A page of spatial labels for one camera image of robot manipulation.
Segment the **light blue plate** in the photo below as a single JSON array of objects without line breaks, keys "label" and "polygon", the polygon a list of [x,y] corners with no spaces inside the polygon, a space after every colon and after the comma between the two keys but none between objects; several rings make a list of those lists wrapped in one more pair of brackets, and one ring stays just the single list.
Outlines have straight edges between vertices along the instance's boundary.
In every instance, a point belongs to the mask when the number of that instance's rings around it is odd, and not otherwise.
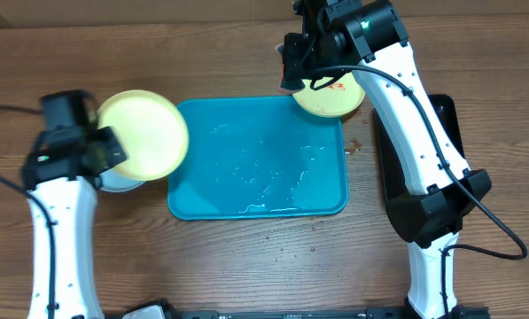
[{"label": "light blue plate", "polygon": [[114,168],[100,174],[101,190],[113,193],[132,191],[144,184],[144,181],[127,178]]}]

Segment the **yellow-green plate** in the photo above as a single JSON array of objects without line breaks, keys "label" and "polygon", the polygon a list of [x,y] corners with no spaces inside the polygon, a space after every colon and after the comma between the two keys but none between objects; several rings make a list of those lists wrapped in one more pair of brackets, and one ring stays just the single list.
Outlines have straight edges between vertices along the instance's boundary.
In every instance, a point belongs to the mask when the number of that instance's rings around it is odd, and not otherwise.
[{"label": "yellow-green plate", "polygon": [[305,88],[292,96],[306,111],[322,117],[340,117],[355,110],[365,98],[365,92],[352,74],[346,74],[329,86],[312,90],[311,81],[304,80]]},{"label": "yellow-green plate", "polygon": [[174,172],[189,148],[189,130],[177,107],[160,94],[133,89],[109,97],[98,109],[127,159],[114,167],[126,178],[153,181]]}]

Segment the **orange and dark sponge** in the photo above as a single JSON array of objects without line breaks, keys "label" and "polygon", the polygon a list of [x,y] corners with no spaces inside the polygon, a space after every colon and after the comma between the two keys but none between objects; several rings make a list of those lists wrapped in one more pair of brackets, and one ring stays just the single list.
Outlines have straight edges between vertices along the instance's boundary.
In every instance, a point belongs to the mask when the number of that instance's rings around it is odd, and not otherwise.
[{"label": "orange and dark sponge", "polygon": [[279,76],[279,80],[278,80],[278,92],[281,93],[281,94],[284,94],[284,95],[292,95],[295,93],[295,90],[294,89],[287,89],[285,86],[284,86],[284,60],[283,60],[283,50],[284,50],[284,45],[282,43],[279,43],[276,47],[275,47],[275,51],[276,53],[279,55],[279,61],[281,63],[281,66],[280,66],[280,76]]}]

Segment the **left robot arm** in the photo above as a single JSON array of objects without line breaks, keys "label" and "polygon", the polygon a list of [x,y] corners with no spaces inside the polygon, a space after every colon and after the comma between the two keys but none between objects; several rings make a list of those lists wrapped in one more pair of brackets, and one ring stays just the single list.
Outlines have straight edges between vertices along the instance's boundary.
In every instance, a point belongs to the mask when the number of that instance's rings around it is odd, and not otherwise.
[{"label": "left robot arm", "polygon": [[45,128],[21,168],[34,232],[31,318],[101,318],[93,223],[103,172],[127,155],[85,90],[43,96]]}]

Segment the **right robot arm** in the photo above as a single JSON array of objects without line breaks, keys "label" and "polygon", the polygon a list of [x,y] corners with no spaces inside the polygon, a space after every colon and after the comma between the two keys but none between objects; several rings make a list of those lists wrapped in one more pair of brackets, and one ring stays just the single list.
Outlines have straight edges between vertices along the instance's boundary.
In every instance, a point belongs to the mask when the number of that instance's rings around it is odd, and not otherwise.
[{"label": "right robot arm", "polygon": [[408,245],[400,317],[488,317],[486,308],[458,304],[453,263],[463,217],[491,181],[469,167],[455,113],[426,94],[397,10],[388,1],[296,1],[293,10],[302,30],[279,49],[282,88],[322,89],[349,74],[374,105],[385,210]]}]

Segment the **teal plastic tray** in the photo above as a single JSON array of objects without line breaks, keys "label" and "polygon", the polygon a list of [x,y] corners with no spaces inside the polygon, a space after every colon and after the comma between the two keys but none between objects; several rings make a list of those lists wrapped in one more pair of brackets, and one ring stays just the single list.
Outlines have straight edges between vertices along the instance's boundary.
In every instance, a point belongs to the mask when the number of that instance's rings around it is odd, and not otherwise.
[{"label": "teal plastic tray", "polygon": [[177,218],[237,220],[336,214],[349,199],[342,123],[293,97],[191,99],[177,106],[187,155],[168,178]]}]

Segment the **black rectangular tray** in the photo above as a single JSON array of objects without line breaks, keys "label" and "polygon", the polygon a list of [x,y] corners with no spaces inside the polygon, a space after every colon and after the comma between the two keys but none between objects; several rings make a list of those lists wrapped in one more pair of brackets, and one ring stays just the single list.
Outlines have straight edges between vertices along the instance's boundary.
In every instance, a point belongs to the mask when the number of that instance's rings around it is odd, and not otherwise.
[{"label": "black rectangular tray", "polygon": [[[452,145],[464,156],[454,100],[445,94],[432,94],[428,98]],[[407,197],[409,193],[398,155],[377,111],[373,113],[373,120],[377,136],[378,161],[384,192],[385,210],[389,211],[391,208],[397,208],[398,199]]]}]

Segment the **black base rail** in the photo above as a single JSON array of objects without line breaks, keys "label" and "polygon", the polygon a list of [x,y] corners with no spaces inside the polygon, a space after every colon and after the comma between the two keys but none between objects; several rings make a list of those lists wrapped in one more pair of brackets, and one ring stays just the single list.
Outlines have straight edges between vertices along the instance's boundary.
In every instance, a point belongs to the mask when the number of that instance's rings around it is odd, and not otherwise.
[{"label": "black base rail", "polygon": [[362,310],[233,312],[215,310],[179,311],[166,299],[153,300],[123,313],[106,314],[108,319],[162,318],[162,319],[407,319],[418,318],[411,306],[367,307]]}]

